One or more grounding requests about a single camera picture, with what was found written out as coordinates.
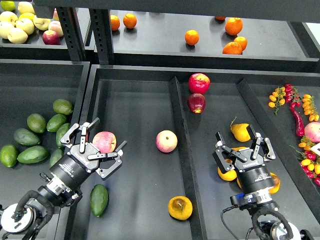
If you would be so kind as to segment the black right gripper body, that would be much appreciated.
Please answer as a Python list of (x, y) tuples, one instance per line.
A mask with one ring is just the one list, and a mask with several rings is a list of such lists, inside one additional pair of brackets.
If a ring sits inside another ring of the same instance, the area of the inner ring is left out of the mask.
[(240, 186), (246, 195), (275, 186), (271, 173), (265, 166), (264, 158), (258, 155), (257, 159), (251, 159), (252, 151), (240, 149), (237, 153), (243, 155), (247, 161), (242, 162), (236, 158), (233, 163)]

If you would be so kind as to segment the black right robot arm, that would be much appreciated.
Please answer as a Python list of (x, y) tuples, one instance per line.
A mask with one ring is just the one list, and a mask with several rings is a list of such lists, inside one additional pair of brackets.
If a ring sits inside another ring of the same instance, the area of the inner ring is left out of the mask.
[(250, 147), (234, 150), (227, 146), (220, 132), (215, 134), (217, 143), (213, 158), (223, 174), (236, 172), (242, 192), (231, 196), (231, 206), (227, 212), (238, 208), (247, 210), (252, 226), (248, 234), (255, 232), (260, 240), (311, 240), (313, 236), (306, 230), (298, 230), (279, 212), (279, 205), (272, 199), (270, 190), (275, 181), (266, 166), (276, 158), (271, 141), (256, 132), (252, 125), (247, 126)]

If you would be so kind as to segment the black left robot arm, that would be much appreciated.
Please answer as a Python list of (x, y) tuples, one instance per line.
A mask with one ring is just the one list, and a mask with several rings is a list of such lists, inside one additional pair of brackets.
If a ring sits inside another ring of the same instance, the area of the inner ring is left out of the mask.
[(106, 180), (121, 167), (126, 141), (110, 153), (102, 153), (88, 141), (91, 129), (99, 122), (96, 118), (72, 125), (59, 140), (68, 149), (66, 154), (49, 169), (50, 175), (39, 174), (46, 184), (38, 190), (29, 190), (18, 203), (0, 210), (0, 227), (5, 230), (2, 239), (22, 235), (25, 240), (34, 240), (56, 208), (70, 207), (82, 199), (80, 187), (92, 173)]

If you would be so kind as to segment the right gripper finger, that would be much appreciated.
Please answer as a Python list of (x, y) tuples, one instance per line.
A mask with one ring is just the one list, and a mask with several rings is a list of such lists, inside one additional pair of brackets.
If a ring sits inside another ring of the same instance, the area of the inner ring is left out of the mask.
[(235, 151), (230, 147), (226, 146), (225, 140), (220, 131), (215, 134), (217, 143), (215, 144), (215, 151), (213, 152), (213, 158), (216, 161), (222, 173), (227, 173), (228, 171), (234, 169), (234, 161), (232, 158), (239, 158), (242, 160), (242, 156), (239, 151)]
[(251, 144), (251, 160), (262, 160), (263, 162), (270, 162), (276, 159), (276, 154), (272, 147), (271, 141), (268, 137), (262, 137), (259, 132), (256, 132), (254, 127), (249, 124), (246, 127), (250, 139), (252, 140)]

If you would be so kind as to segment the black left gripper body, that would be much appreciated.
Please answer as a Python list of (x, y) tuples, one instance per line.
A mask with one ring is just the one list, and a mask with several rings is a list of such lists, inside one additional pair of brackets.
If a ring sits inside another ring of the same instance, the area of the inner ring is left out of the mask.
[(92, 143), (85, 146), (83, 153), (79, 150), (78, 144), (73, 145), (67, 154), (59, 159), (51, 168), (53, 175), (49, 182), (49, 190), (53, 193), (72, 192), (99, 167), (98, 159), (88, 159), (89, 155), (94, 155), (98, 149)]

